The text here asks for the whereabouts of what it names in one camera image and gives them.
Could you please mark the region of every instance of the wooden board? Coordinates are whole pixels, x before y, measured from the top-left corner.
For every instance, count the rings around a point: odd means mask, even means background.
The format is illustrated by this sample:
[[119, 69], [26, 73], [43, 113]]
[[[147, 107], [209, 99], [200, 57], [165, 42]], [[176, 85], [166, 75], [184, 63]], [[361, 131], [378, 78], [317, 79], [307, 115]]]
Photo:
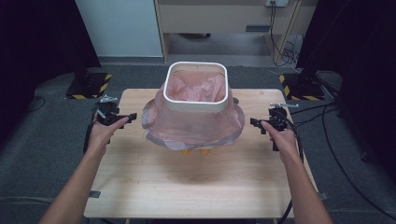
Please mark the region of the wooden board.
[[[143, 107], [157, 90], [126, 90], [120, 113], [138, 119], [117, 130], [107, 146], [85, 217], [259, 218], [281, 217], [290, 201], [285, 168], [269, 136], [249, 124], [268, 119], [270, 103], [284, 103], [279, 90], [233, 90], [246, 115], [234, 145], [190, 155], [146, 140]], [[312, 178], [307, 162], [305, 167]]]

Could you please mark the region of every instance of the plastic bag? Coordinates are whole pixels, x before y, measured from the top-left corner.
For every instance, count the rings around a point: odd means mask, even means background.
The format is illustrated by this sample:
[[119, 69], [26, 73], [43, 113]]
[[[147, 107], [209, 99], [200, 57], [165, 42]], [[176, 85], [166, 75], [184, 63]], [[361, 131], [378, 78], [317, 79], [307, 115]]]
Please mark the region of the plastic bag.
[[[206, 74], [208, 76], [204, 73], [200, 76], [174, 76], [167, 96], [195, 102], [224, 99], [224, 91], [221, 90], [225, 86], [224, 78]], [[164, 85], [143, 109], [142, 126], [149, 141], [175, 150], [211, 148], [230, 145], [241, 134], [245, 114], [233, 103], [231, 89], [228, 89], [226, 108], [217, 113], [171, 110], [164, 101], [163, 89]]]

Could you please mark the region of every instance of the power outlet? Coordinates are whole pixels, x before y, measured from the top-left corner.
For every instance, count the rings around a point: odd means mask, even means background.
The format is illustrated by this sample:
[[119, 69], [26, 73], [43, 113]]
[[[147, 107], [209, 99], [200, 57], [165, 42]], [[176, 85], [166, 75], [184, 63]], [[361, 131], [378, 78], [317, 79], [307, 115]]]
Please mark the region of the power outlet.
[[286, 7], [289, 0], [266, 0], [265, 6], [271, 7], [275, 3], [276, 7]]

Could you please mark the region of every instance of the black cable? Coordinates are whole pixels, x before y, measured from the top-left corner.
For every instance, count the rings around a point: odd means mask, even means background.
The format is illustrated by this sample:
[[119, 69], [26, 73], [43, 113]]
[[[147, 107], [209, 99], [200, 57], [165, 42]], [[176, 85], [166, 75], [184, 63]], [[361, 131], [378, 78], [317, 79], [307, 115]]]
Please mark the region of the black cable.
[[297, 57], [297, 55], [299, 55], [300, 53], [299, 52], [297, 52], [297, 51], [294, 51], [294, 44], [293, 43], [291, 43], [289, 40], [286, 42], [286, 43], [288, 43], [288, 44], [290, 44], [291, 45], [291, 49], [287, 49], [286, 47], [283, 49], [283, 55], [285, 55], [285, 56], [287, 56], [287, 57], [291, 57], [291, 58], [294, 58], [295, 57], [295, 59], [298, 59], [298, 57]]
[[82, 152], [85, 154], [88, 149], [88, 144], [90, 143], [90, 136], [91, 136], [91, 130], [93, 127], [93, 124], [96, 122], [95, 119], [95, 114], [98, 109], [98, 104], [95, 104], [95, 107], [92, 109], [92, 115], [91, 115], [91, 121], [90, 124], [87, 127], [87, 132], [85, 132], [85, 139], [84, 139], [84, 147], [82, 148]]
[[41, 197], [6, 197], [0, 198], [0, 203], [52, 203], [52, 198]]
[[329, 146], [330, 152], [332, 153], [332, 156], [334, 157], [335, 162], [338, 164], [338, 166], [341, 169], [341, 172], [343, 173], [343, 175], [345, 176], [347, 182], [350, 184], [350, 186], [352, 186], [352, 188], [354, 190], [356, 190], [356, 192], [359, 193], [359, 195], [367, 202], [369, 203], [372, 207], [374, 207], [376, 210], [378, 210], [379, 212], [381, 212], [382, 214], [384, 214], [387, 217], [390, 217], [391, 219], [396, 221], [396, 217], [392, 216], [391, 214], [387, 213], [385, 210], [383, 210], [382, 208], [380, 208], [378, 205], [376, 205], [375, 203], [373, 203], [370, 199], [368, 199], [359, 189], [358, 187], [352, 182], [352, 180], [350, 179], [349, 175], [347, 174], [347, 172], [345, 171], [344, 167], [341, 165], [341, 162], [338, 160], [338, 158], [336, 157], [334, 150], [332, 149], [332, 144], [330, 143], [330, 139], [329, 139], [329, 135], [327, 134], [327, 130], [326, 130], [326, 123], [325, 123], [325, 112], [326, 112], [326, 108], [328, 106], [326, 105], [323, 108], [323, 115], [322, 115], [322, 125], [323, 125], [323, 131], [324, 131], [324, 135], [326, 136], [326, 141], [327, 141], [327, 145]]
[[327, 94], [330, 95], [330, 97], [332, 97], [334, 100], [337, 98], [338, 93], [330, 91], [329, 89], [327, 89], [324, 85], [321, 85], [322, 89], [325, 90], [327, 92]]
[[[338, 109], [338, 108], [328, 110], [328, 111], [326, 111], [326, 113], [330, 113], [330, 112], [332, 112], [332, 111], [334, 111], [334, 110], [337, 110], [337, 109]], [[299, 127], [305, 125], [306, 123], [311, 122], [311, 121], [313, 121], [314, 119], [319, 118], [320, 116], [323, 116], [323, 114], [322, 114], [322, 113], [319, 113], [319, 114], [316, 114], [312, 119], [307, 119], [307, 120], [304, 120], [304, 121], [294, 122], [294, 125], [296, 125], [296, 127], [299, 128]]]
[[40, 100], [40, 99], [43, 100], [43, 103], [41, 104], [41, 106], [39, 106], [39, 107], [36, 108], [36, 109], [28, 110], [28, 111], [27, 111], [28, 113], [35, 112], [35, 111], [41, 109], [41, 107], [43, 107], [43, 106], [46, 104], [46, 99], [44, 99], [44, 97], [35, 96], [34, 98], [35, 98], [36, 100]]
[[323, 85], [328, 91], [331, 92], [332, 95], [337, 96], [339, 94], [339, 91], [334, 87], [334, 85], [330, 84], [329, 82], [323, 80], [318, 73], [315, 73], [315, 78], [316, 82], [318, 82], [320, 85]]
[[273, 27], [274, 27], [274, 22], [275, 22], [275, 16], [276, 16], [276, 2], [275, 1], [271, 1], [271, 20], [270, 20], [270, 25], [271, 25], [271, 29], [270, 29], [270, 36], [271, 36], [271, 41], [273, 43], [273, 53], [275, 54], [275, 49], [277, 50], [277, 52], [279, 53], [280, 57], [282, 58], [283, 62], [282, 64], [277, 64], [275, 62], [275, 58], [273, 57], [273, 63], [276, 66], [283, 66], [285, 64], [287, 64], [290, 60], [290, 58], [288, 58], [288, 60], [286, 61], [283, 58], [283, 54], [280, 52], [280, 49], [277, 47], [275, 40], [274, 40], [274, 35], [273, 35]]
[[284, 49], [283, 49], [282, 55], [285, 56], [285, 57], [288, 57], [287, 63], [292, 63], [293, 60], [295, 60], [295, 59], [298, 60], [297, 55], [299, 55], [299, 53], [296, 52], [296, 51], [294, 51], [293, 49], [286, 49], [286, 48], [284, 48]]
[[106, 224], [114, 224], [113, 222], [111, 222], [111, 221], [109, 221], [109, 220], [107, 220], [105, 218], [99, 218], [99, 220], [105, 222]]
[[331, 102], [331, 103], [326, 104], [326, 105], [316, 105], [316, 106], [312, 106], [312, 107], [309, 107], [309, 108], [306, 108], [306, 109], [302, 109], [302, 110], [298, 110], [298, 111], [292, 112], [292, 113], [290, 113], [290, 114], [291, 114], [291, 115], [295, 115], [295, 114], [299, 114], [299, 113], [301, 113], [301, 112], [305, 112], [305, 111], [307, 111], [307, 110], [316, 109], [316, 108], [321, 108], [321, 107], [323, 107], [323, 106], [333, 105], [333, 104], [335, 104], [335, 102]]
[[[295, 137], [297, 139], [297, 146], [298, 146], [298, 151], [299, 151], [299, 154], [300, 154], [300, 159], [301, 159], [302, 163], [304, 163], [303, 145], [301, 143], [301, 138], [300, 138], [300, 135], [297, 132], [296, 126], [287, 117], [285, 117], [282, 113], [280, 113], [278, 111], [274, 111], [274, 112], [276, 112], [278, 115], [280, 115], [285, 120], [285, 122], [289, 125], [289, 127], [291, 127], [291, 129], [293, 130], [294, 135], [295, 135]], [[291, 208], [292, 208], [292, 200], [290, 200], [289, 205], [286, 208], [285, 213], [279, 219], [277, 224], [282, 224], [286, 220], [286, 218], [288, 217], [288, 215], [290, 213]]]

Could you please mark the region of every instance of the human arm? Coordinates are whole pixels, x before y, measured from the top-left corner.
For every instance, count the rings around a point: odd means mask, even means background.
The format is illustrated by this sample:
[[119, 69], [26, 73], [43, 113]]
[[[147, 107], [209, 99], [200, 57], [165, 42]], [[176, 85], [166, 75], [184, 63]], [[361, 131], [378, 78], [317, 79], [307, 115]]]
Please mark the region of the human arm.
[[271, 135], [285, 164], [296, 223], [332, 223], [332, 219], [319, 198], [297, 151], [294, 132], [278, 132], [269, 123], [262, 127]]
[[110, 126], [93, 124], [87, 152], [39, 223], [81, 223], [93, 180], [106, 153], [106, 144], [127, 120], [120, 119]]

